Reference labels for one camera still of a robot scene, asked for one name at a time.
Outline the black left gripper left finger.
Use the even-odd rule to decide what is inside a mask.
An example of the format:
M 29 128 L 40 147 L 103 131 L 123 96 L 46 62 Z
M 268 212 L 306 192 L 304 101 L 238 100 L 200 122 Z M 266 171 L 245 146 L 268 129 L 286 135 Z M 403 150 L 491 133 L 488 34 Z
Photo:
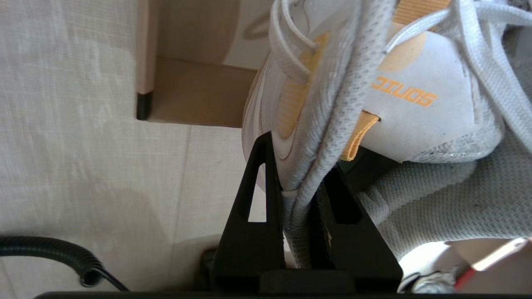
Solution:
M 261 165 L 266 170 L 266 221 L 251 223 L 249 214 Z M 271 132 L 259 136 L 251 149 L 211 268 L 216 291 L 257 292 L 260 276 L 286 267 L 281 219 L 282 196 Z

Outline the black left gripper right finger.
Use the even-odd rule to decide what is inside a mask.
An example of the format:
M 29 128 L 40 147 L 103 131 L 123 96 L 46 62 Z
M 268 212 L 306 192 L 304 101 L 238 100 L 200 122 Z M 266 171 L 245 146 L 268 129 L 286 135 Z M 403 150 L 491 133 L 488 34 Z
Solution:
M 403 277 L 397 258 L 338 168 L 316 192 L 316 268 L 349 274 L 356 292 L 396 292 Z

